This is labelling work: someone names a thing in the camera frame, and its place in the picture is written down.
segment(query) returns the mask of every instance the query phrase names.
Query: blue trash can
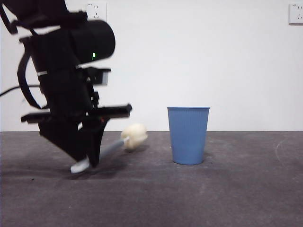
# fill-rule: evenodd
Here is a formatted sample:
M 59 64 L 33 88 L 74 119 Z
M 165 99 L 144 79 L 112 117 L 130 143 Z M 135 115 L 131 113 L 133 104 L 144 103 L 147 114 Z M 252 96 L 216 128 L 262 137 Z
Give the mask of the blue trash can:
M 167 107 L 174 162 L 203 162 L 209 107 Z

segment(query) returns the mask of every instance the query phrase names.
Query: wall socket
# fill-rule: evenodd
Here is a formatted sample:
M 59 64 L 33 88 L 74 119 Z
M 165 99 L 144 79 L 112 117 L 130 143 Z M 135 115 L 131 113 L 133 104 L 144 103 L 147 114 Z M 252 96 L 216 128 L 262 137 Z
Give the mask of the wall socket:
M 107 22 L 107 3 L 104 1 L 89 1 L 86 12 L 89 20 L 104 20 Z
M 289 24 L 303 24 L 303 4 L 289 4 Z

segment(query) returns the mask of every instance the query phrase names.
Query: gray floor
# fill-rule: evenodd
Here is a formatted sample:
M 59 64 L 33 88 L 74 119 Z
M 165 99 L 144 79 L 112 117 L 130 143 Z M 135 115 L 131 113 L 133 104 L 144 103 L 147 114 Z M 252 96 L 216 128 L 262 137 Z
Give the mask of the gray floor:
M 150 132 L 137 151 L 71 175 L 73 160 L 38 133 L 1 133 L 1 226 L 301 227 L 302 138 L 209 132 L 204 163 L 183 166 L 169 134 Z

